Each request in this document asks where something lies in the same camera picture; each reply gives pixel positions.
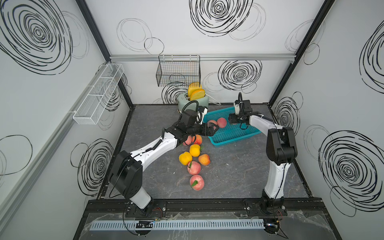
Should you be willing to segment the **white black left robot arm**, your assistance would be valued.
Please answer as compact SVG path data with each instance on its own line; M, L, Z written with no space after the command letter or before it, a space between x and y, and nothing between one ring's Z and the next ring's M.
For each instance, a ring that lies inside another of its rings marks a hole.
M153 198L143 188L143 172L159 157L177 148L185 142L188 136L201 135L212 137L219 130L214 123L184 124L177 121L162 135L146 146L130 153L121 151L115 159L108 180L110 184L126 199L139 209L146 210Z

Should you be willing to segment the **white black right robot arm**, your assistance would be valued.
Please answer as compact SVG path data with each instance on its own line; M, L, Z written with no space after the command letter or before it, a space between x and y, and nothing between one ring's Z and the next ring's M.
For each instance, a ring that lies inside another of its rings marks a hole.
M230 114L230 124L246 124L267 136L266 154L270 160L267 184L262 192L260 208L265 215L274 215L284 203L284 186L288 170L298 155L295 131L275 124L259 112Z

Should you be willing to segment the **teal plastic basket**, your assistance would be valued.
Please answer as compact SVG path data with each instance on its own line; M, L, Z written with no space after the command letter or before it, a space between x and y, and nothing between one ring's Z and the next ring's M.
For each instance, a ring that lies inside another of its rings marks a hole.
M210 120L218 120L219 118L225 118L228 120L230 114L235 113L234 107L224 108L212 112L208 112L204 117L204 123ZM245 140L255 135L261 134L262 132L255 127L245 126L244 124L230 125L227 122L225 128L219 129L214 136L209 137L211 143L215 146L227 145L240 140Z

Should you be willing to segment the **orange wrinkled peach upper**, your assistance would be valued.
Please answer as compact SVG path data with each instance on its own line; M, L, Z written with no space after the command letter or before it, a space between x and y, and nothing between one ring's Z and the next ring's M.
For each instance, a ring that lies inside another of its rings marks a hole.
M203 138L200 135L194 135L192 136L192 143L194 145L201 145L203 143Z

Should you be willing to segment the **orange wrinkled peach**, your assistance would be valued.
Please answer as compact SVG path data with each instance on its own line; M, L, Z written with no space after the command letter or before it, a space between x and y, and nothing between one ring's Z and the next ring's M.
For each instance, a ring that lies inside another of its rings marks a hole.
M192 143L194 145L201 145L203 143L203 138L200 135L194 135L192 136Z
M208 166L211 163L211 159L208 154L200 155L198 160L199 160L199 163L203 166Z

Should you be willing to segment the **yellow peach upper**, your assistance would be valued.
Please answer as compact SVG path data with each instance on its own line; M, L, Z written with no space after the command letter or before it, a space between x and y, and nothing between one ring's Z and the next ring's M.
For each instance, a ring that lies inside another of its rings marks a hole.
M190 146L189 153L192 157L199 157L201 155L202 147L198 144L193 144Z

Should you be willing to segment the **yellow peach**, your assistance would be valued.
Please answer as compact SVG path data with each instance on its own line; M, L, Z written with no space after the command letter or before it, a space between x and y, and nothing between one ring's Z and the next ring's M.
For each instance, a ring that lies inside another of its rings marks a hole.
M193 156L189 152L179 155L179 161L183 166L187 166L193 160Z
M201 155L202 147L198 144L193 144L190 146L189 153L192 157L199 157Z

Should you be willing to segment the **orange wrinkled peach lower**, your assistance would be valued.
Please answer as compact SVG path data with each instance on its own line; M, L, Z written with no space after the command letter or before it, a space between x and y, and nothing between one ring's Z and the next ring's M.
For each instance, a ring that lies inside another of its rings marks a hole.
M211 163L211 159L208 154L200 155L198 160L199 160L199 163L203 166L208 166Z

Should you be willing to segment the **yellow peach lower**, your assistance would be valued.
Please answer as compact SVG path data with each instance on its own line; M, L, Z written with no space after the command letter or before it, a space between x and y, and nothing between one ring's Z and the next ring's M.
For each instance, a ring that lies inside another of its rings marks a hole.
M193 156L189 152L179 155L179 161L183 166L187 166L193 160Z

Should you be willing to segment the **yellow toast slice right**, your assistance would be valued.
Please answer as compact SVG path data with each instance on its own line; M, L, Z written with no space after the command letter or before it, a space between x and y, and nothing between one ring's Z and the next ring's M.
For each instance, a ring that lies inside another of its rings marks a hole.
M190 101L196 101L206 96L206 92L203 89L195 90L191 93Z

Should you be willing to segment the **yellow toast slice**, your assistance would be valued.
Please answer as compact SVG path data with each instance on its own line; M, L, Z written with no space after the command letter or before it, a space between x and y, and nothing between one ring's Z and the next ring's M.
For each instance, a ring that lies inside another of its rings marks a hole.
M195 90L191 93L190 101L196 101L206 96L206 92L203 89Z
M199 82L191 83L188 87L188 97L192 95L193 92L202 88L202 85Z

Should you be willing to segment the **pink peach centre pile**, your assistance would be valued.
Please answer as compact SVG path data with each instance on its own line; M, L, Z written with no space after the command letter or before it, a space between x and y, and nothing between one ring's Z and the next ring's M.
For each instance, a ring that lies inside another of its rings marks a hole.
M187 170L190 175L198 175L201 172L201 165L195 161L187 164Z

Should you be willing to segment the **yellow toast slice left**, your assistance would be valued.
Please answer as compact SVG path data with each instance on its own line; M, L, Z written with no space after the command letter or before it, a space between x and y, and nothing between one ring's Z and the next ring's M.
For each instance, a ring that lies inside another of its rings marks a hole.
M188 97L192 95L193 92L202 88L202 85L199 82L191 83L188 87Z

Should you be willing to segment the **pink peach front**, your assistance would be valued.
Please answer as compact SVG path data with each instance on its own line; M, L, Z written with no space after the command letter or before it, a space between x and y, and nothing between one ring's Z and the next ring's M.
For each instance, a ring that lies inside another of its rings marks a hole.
M190 186L195 191L200 191L205 186L205 181L202 176L200 175L193 175L190 178Z

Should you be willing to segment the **grey horizontal wall rail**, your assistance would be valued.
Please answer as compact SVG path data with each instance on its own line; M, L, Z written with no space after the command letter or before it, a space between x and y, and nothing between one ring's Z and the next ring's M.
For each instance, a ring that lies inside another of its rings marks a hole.
M111 62L174 62L174 61L289 61L295 54L186 54L186 55L111 55Z

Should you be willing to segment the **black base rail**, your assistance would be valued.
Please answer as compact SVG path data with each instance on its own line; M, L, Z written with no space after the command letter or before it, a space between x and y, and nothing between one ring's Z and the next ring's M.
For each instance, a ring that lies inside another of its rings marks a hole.
M292 211L322 211L325 204L319 198L287 198L283 206L261 208L260 198L248 199L155 199L148 210L141 210L128 200L91 200L83 216L88 214L128 214L138 218L169 218L177 213L215 213L232 212L249 217L272 218L286 216Z

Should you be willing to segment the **black corner frame post right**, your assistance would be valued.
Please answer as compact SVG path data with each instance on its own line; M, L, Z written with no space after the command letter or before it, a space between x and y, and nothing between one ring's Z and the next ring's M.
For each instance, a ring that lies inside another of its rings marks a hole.
M320 28L321 24L324 22L326 16L328 15L330 9L334 5L335 0L325 0L317 13L316 17L313 20L313 23L311 24L309 30L307 31L303 41L298 47L298 50L296 51L296 57L295 60L288 66L287 70L285 71L283 77L281 78L278 86L276 87L271 99L269 100L269 106L272 107L274 103L276 102L278 96L284 89L284 86L288 82L290 76L294 72L296 66L299 64L301 58L304 56L304 53L307 49L307 47L310 45L312 39L314 38L315 34L318 32L318 29Z

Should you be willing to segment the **black corner frame post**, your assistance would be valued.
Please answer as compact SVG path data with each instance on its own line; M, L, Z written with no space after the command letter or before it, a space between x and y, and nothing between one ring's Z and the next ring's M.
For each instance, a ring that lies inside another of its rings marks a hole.
M111 54L108 50L108 47L99 31L99 28L96 24L96 21L95 19L93 18L92 16L92 13L89 9L89 6L88 4L86 3L85 0L76 0L76 3L83 15L83 18L85 19L97 45L98 45L98 48L103 56L103 58L105 59L105 61L110 61L111 60ZM124 100L126 101L128 107L131 109L131 110L134 110L135 109L135 106L134 104L132 103L132 100L128 94L128 91L126 89L126 87L124 86L124 84L119 81L118 83L118 86L119 86L119 89L121 91L121 93L123 94L123 98Z
M283 77L281 78L278 86L276 87L271 99L269 100L269 106L272 107L274 103L276 102L278 96L284 89L284 86L288 82L290 76L294 72L296 66L299 64L301 58L304 56L304 53L307 49L307 47L310 45L312 39L314 38L315 34L318 32L318 29L320 28L321 24L324 22L326 16L328 15L330 9L334 5L335 0L325 0L317 13L316 17L313 20L313 23L311 24L309 30L307 31L303 41L298 47L298 50L296 51L296 57L295 60L288 66L287 70L285 71Z

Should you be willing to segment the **black corner frame post left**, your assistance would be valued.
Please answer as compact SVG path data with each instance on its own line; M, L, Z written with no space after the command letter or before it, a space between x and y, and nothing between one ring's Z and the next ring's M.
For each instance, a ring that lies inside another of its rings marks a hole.
M95 19L93 18L92 16L92 13L89 9L89 6L88 4L86 3L85 0L76 0L76 3L83 15L83 18L85 19L97 45L98 45L98 48L103 56L103 58L105 59L105 61L110 61L111 60L111 54L108 50L108 47L99 31L99 28L96 24L96 21ZM121 91L121 93L123 94L123 98L124 100L126 101L128 107L131 109L131 110L134 110L135 109L135 106L134 104L132 103L132 100L128 94L128 91L126 89L126 87L124 86L124 84L119 81L118 83L118 86L119 86L119 89Z

